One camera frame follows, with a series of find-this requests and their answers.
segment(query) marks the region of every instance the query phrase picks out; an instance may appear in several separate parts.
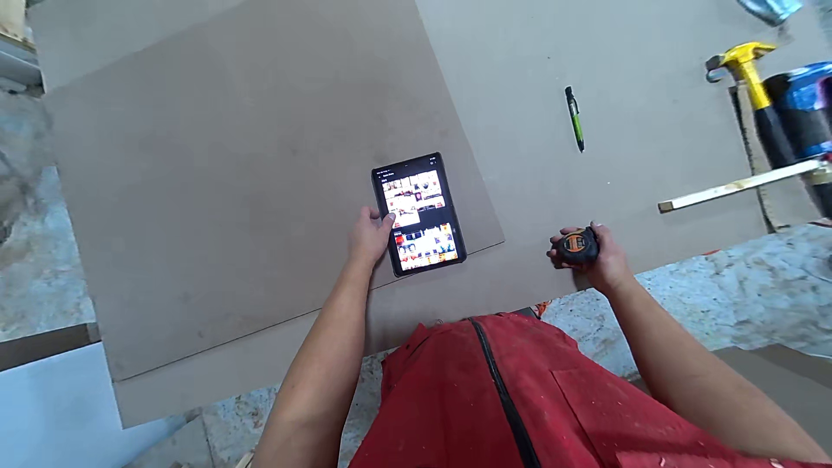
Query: hammer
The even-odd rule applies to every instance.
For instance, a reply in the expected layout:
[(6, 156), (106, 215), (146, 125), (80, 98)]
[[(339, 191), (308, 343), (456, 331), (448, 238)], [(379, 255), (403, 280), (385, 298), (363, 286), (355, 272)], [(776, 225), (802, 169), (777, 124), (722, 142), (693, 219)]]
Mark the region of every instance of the hammer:
[(715, 55), (705, 62), (708, 73), (706, 78), (709, 82), (719, 81), (715, 72), (720, 68), (728, 68), (737, 81), (745, 81), (748, 84), (748, 93), (751, 98), (751, 106), (754, 108), (754, 122), (760, 141), (763, 143), (765, 152), (769, 157), (771, 166), (774, 169), (791, 166), (797, 162), (795, 152), (792, 149), (789, 138), (780, 123), (777, 111), (771, 105), (771, 99), (763, 86), (754, 60), (763, 57), (766, 53), (775, 50), (777, 47), (762, 42), (747, 42), (728, 49), (721, 55)]

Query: red shirt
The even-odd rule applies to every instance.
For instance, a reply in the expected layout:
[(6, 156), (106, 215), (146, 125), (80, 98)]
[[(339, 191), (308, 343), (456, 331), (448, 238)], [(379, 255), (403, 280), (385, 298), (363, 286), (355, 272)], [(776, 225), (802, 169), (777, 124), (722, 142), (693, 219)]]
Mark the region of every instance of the red shirt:
[(382, 365), (353, 467), (812, 466), (739, 455), (518, 314), (420, 325)]

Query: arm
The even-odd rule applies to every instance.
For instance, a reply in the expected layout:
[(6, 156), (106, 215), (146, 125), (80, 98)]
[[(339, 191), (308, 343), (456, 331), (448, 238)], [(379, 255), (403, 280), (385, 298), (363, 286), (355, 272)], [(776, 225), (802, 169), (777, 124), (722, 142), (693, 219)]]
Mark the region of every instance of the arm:
[[(654, 398), (727, 446), (753, 456), (830, 463), (791, 417), (711, 354), (653, 299), (633, 276), (607, 227), (592, 227), (601, 253), (593, 265), (576, 268), (585, 271), (609, 300)], [(572, 267), (559, 261), (555, 251), (548, 255), (556, 267)]]
[(341, 270), (280, 385), (257, 445), (254, 468), (336, 466), (364, 355), (364, 313), (373, 266), (384, 253), (394, 214), (361, 209)]

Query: person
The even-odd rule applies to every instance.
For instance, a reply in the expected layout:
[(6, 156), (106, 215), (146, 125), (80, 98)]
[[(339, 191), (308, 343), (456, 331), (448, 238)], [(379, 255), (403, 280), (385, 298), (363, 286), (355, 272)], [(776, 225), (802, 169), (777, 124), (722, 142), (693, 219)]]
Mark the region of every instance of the person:
[[(337, 465), (364, 351), (370, 275), (394, 218), (361, 209), (349, 259), (277, 393), (255, 468)], [(600, 254), (583, 272), (610, 302), (650, 395), (533, 317), (503, 313), (420, 325), (384, 361), (381, 407), (351, 465), (832, 463), (794, 420), (651, 297), (607, 227), (592, 229)], [(556, 252), (547, 255), (555, 267), (571, 267)]]

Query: hand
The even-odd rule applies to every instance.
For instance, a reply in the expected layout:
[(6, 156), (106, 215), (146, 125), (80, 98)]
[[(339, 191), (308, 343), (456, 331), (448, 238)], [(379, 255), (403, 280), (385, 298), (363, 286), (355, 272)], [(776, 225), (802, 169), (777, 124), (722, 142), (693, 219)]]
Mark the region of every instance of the hand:
[(362, 207), (361, 215), (355, 222), (352, 233), (349, 234), (349, 260), (366, 264), (370, 267), (384, 253), (396, 219), (394, 213), (389, 213), (379, 221), (379, 211), (370, 207)]
[(572, 268), (573, 270), (586, 273), (587, 279), (589, 279), (592, 287), (604, 296), (609, 296), (610, 293), (626, 285), (629, 281), (635, 281), (635, 277), (626, 263), (624, 249), (612, 240), (612, 232), (610, 232), (610, 229), (595, 222), (592, 222), (590, 227), (595, 231), (599, 248), (598, 258), (594, 263), (587, 265), (569, 265), (563, 261), (554, 249), (555, 244), (561, 240), (561, 237), (570, 232), (577, 231), (577, 227), (564, 227), (561, 229), (560, 236), (554, 236), (549, 239), (552, 242), (552, 250), (546, 252), (546, 255), (552, 259), (552, 264), (554, 264), (555, 268)]

